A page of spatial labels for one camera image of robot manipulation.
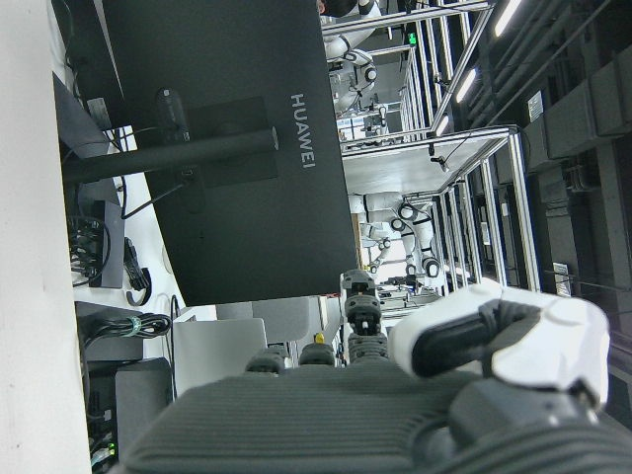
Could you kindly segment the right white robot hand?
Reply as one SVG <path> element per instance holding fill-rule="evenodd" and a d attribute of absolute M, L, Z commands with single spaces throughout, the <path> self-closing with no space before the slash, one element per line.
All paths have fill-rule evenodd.
<path fill-rule="evenodd" d="M 188 390 L 120 473 L 627 473 L 600 412 L 608 321 L 581 298 L 482 279 L 380 333 L 365 273 L 341 278 L 350 362 L 276 354 Z"/>

